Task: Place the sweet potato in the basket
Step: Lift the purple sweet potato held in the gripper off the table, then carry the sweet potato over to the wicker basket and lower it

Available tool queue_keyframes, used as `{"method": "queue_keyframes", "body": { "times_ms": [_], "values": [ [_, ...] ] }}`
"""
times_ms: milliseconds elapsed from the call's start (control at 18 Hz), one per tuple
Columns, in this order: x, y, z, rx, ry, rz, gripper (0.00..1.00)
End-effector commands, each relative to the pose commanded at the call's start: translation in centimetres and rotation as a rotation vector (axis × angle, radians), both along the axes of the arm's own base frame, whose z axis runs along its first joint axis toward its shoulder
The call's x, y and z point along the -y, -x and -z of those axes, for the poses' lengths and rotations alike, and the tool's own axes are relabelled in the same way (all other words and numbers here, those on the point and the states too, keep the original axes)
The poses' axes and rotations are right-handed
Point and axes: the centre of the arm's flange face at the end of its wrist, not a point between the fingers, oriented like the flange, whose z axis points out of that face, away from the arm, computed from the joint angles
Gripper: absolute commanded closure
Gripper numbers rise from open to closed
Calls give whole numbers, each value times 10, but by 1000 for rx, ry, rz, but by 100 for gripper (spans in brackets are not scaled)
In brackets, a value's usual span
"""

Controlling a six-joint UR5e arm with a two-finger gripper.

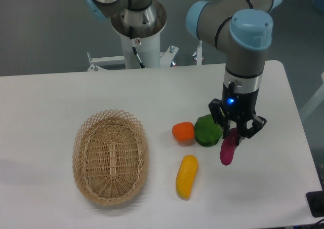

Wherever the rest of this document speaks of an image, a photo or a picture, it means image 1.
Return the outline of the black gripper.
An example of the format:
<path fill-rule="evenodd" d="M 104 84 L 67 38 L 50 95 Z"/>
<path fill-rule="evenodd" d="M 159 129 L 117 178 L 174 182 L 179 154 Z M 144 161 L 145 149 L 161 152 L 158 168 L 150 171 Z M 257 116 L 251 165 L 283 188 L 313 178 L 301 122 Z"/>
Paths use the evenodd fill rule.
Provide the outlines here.
<path fill-rule="evenodd" d="M 230 120 L 236 122 L 237 139 L 239 146 L 245 138 L 250 139 L 257 134 L 267 120 L 264 117 L 255 115 L 255 106 L 259 90 L 252 93 L 232 93 L 223 85 L 222 99 L 213 99 L 208 107 L 215 124 L 223 130 L 222 138 L 225 139 L 230 130 Z M 252 121 L 252 126 L 247 128 L 248 121 Z"/>

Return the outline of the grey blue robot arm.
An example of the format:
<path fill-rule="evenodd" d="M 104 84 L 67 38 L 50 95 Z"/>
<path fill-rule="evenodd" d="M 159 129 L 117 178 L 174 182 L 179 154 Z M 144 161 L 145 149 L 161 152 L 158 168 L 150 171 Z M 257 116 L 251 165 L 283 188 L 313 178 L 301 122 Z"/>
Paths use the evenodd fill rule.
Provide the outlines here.
<path fill-rule="evenodd" d="M 110 19 L 126 41 L 127 68 L 158 67 L 159 43 L 147 40 L 166 25 L 166 11 L 156 0 L 85 0 L 98 19 Z M 223 129 L 223 138 L 240 143 L 266 124 L 256 115 L 255 105 L 272 42 L 270 11 L 282 0 L 198 1 L 187 12 L 190 34 L 226 55 L 221 99 L 209 104 L 213 120 Z"/>

